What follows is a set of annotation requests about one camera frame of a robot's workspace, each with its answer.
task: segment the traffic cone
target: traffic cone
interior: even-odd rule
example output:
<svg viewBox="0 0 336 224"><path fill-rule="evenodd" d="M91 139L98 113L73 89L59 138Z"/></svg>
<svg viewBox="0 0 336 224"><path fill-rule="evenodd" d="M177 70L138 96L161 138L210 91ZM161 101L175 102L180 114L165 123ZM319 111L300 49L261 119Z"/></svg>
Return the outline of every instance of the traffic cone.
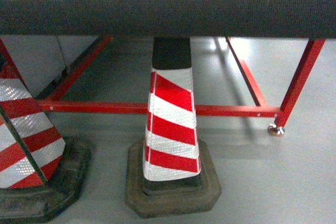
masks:
<svg viewBox="0 0 336 224"><path fill-rule="evenodd" d="M58 215L78 198L88 158L87 146L61 137L0 55L0 221Z"/></svg>
<svg viewBox="0 0 336 224"><path fill-rule="evenodd" d="M155 38L152 67L145 141L129 150L126 202L144 218L208 211L221 187L197 139L190 40Z"/></svg>

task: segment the traffic cone base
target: traffic cone base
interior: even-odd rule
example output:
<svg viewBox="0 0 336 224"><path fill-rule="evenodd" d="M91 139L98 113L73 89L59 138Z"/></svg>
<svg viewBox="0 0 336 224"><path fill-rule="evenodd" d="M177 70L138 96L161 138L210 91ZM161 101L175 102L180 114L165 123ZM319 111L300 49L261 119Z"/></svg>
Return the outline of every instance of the traffic cone base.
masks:
<svg viewBox="0 0 336 224"><path fill-rule="evenodd" d="M126 204L142 218L152 218L168 215L190 214L194 212L205 212L212 209L217 199L221 195L221 185L209 154L206 143L198 140L199 152L202 163L201 173L196 176L196 180L181 179L173 180L171 187L167 182L165 188L160 188L159 195L148 195L144 192L143 175L143 145L144 140L140 140L129 148L127 182L126 182Z"/></svg>
<svg viewBox="0 0 336 224"><path fill-rule="evenodd" d="M64 140L62 159L46 185L0 189L0 223L48 222L79 198L90 159L89 145Z"/></svg>

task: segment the gray floor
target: gray floor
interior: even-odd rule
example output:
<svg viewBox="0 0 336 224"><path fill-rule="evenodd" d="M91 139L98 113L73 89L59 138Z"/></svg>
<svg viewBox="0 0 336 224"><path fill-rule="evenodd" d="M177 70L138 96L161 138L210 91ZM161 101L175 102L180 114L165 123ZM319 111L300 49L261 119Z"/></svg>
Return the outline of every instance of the gray floor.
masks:
<svg viewBox="0 0 336 224"><path fill-rule="evenodd" d="M270 105L280 105L307 40L235 38ZM66 100L146 102L152 38L116 38ZM127 150L144 137L145 115L51 113L63 136L93 144L82 197L50 223L336 223L336 41L328 40L286 126L272 119L197 118L222 185L210 212L143 220L124 203ZM253 105L222 38L193 38L198 104Z"/></svg>

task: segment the dark gray fabric surface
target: dark gray fabric surface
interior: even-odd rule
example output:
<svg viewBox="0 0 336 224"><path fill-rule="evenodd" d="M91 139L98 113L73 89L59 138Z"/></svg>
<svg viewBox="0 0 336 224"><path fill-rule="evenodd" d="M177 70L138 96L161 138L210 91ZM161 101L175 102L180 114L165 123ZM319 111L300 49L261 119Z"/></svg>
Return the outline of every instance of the dark gray fabric surface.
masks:
<svg viewBox="0 0 336 224"><path fill-rule="evenodd" d="M0 34L336 38L336 0L0 0Z"/></svg>

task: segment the red metal frame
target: red metal frame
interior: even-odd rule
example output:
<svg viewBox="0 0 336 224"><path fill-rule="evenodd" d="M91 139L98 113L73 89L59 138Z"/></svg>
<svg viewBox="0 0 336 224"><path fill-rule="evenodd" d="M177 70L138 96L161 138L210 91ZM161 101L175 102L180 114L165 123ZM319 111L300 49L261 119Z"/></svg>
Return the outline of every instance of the red metal frame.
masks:
<svg viewBox="0 0 336 224"><path fill-rule="evenodd" d="M45 111L58 112L89 112L89 113L121 113L121 114L146 114L146 103L121 103L121 102L91 102L91 101L61 101L61 97L90 65L99 52L107 45L111 37L104 37L84 57L83 61L60 83L60 85L45 100L38 100ZM323 47L324 39L310 40L303 52L299 66L294 74L281 107L269 106L256 80L248 69L245 61L238 57L229 38L226 41L239 66L244 80L249 88L256 106L226 106L226 105L196 105L197 115L202 116L241 116L276 118L278 127L284 126L299 97L299 94L309 76L309 73Z"/></svg>

